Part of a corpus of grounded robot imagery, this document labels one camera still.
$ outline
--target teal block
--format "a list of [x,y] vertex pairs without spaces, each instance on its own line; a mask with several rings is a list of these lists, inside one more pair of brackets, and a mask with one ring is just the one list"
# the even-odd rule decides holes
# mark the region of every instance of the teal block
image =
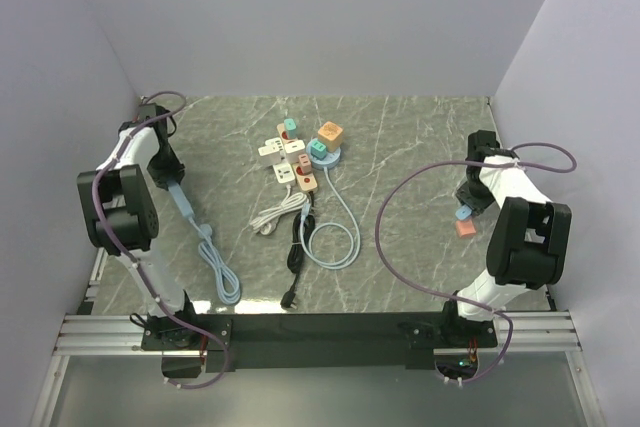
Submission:
[[296,123],[293,119],[284,119],[284,130],[287,132],[287,137],[289,139],[298,138],[298,128],[296,127]]
[[322,160],[327,156],[327,146],[320,142],[318,139],[313,139],[309,144],[309,151],[311,155]]

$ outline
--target orange block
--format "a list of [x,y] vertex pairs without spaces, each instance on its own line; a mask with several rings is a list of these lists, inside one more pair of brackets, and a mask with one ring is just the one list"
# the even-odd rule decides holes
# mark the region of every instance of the orange block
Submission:
[[458,237],[461,239],[469,239],[476,235],[476,228],[473,225],[473,220],[457,220],[456,232],[458,232]]
[[340,144],[342,144],[342,137],[344,129],[333,122],[327,122],[318,131],[318,140],[327,146],[329,152],[335,152]]

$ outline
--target gray marble surface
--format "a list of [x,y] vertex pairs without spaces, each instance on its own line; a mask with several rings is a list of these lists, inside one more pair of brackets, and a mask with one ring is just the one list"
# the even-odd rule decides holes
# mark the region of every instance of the gray marble surface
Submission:
[[[167,108],[172,99],[161,99]],[[328,271],[308,259],[298,289],[298,312],[398,312],[439,310],[442,300],[398,282],[380,262],[373,228],[386,194],[417,168],[466,155],[467,135],[495,129],[484,97],[205,97],[190,98],[171,143],[187,174],[182,183],[199,222],[210,223],[214,243],[242,282],[235,307],[216,295],[211,268],[199,257],[199,239],[182,219],[167,192],[150,184],[161,223],[158,245],[176,280],[200,312],[279,312],[293,276],[286,267],[293,215],[281,219],[270,236],[254,234],[249,221],[282,200],[286,190],[273,170],[258,164],[257,148],[277,136],[285,117],[296,120],[305,141],[331,120],[345,129],[343,159],[331,177],[352,208],[362,231],[357,261]],[[337,221],[352,228],[324,176],[316,172],[317,222]],[[382,222],[387,257],[407,277],[445,292],[468,285],[484,268],[498,209],[475,220],[478,234],[459,239],[454,192],[464,169],[443,167],[408,184],[388,206]],[[325,259],[346,253],[344,233],[318,234],[315,252]],[[142,313],[142,298],[124,267],[109,259],[94,314]],[[548,310],[542,291],[509,306]]]

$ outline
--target white cord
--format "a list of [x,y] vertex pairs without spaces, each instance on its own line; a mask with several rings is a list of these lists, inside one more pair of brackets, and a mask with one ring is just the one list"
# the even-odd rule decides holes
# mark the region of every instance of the white cord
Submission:
[[[304,235],[303,235],[304,219],[307,217],[307,215],[309,214],[309,211],[311,210],[311,202],[305,203],[304,207],[302,208],[302,215],[300,218],[300,239],[302,239],[302,249],[304,250],[304,253],[307,254],[307,256],[311,260],[313,260],[316,264],[318,264],[320,267],[324,267],[325,269],[340,270],[350,266],[358,258],[358,254],[360,253],[360,243],[361,243],[360,228],[358,227],[358,223],[356,222],[356,219],[353,216],[353,213],[351,212],[349,207],[347,207],[347,204],[345,204],[344,200],[342,200],[342,197],[340,197],[340,194],[331,183],[331,178],[329,178],[329,170],[326,167],[324,168],[324,175],[327,178],[329,187],[331,187],[331,190],[333,190],[333,193],[336,195],[336,197],[338,198],[338,200],[340,201],[344,209],[347,211],[347,213],[349,214],[349,217],[351,217],[353,226],[356,229],[355,240],[353,235],[351,235],[351,232],[349,232],[349,229],[347,229],[344,225],[338,224],[336,222],[326,222],[324,224],[320,224],[316,226],[314,231],[311,233],[311,236],[309,237],[309,245],[308,246],[305,245]],[[345,255],[342,259],[337,260],[335,262],[325,262],[323,260],[320,260],[313,254],[313,251],[311,250],[311,244],[313,243],[314,236],[318,233],[318,231],[324,229],[325,227],[337,227],[341,230],[344,230],[349,236],[349,242],[350,242],[349,253],[347,253],[347,255]]]
[[282,215],[300,210],[307,200],[308,197],[304,192],[297,192],[291,195],[291,186],[287,185],[287,195],[282,202],[275,207],[260,212],[256,218],[249,222],[249,225],[254,232],[269,235],[276,230],[278,220]]

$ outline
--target gray wall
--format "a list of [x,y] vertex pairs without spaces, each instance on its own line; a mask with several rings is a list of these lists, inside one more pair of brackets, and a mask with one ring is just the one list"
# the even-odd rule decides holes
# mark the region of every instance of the gray wall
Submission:
[[83,0],[0,12],[0,423],[19,427],[95,256],[75,177],[109,152],[135,97]]
[[[574,213],[569,307],[611,426],[638,425],[640,0],[546,0],[496,96],[508,143],[543,139],[580,162],[534,174]],[[532,153],[533,158],[550,156]]]
[[544,0],[90,0],[137,91],[493,95]]

